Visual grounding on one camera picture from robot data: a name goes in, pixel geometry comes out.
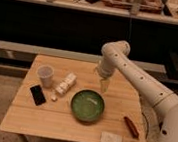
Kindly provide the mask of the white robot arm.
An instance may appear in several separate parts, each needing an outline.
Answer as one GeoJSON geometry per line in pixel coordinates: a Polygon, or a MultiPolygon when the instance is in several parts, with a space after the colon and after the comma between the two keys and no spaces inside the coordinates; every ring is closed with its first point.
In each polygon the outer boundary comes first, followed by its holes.
{"type": "Polygon", "coordinates": [[[178,95],[131,62],[127,57],[130,49],[129,43],[123,40],[103,45],[97,73],[108,79],[118,69],[153,109],[163,116],[157,142],[178,142],[178,95]]]}

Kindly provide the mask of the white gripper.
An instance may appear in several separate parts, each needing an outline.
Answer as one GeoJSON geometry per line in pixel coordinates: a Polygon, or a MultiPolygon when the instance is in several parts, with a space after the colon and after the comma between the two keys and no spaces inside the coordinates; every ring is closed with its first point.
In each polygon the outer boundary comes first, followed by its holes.
{"type": "Polygon", "coordinates": [[[100,61],[97,65],[98,74],[103,78],[100,80],[101,92],[106,92],[110,85],[110,77],[114,73],[114,68],[110,66],[107,62],[100,61]]]}

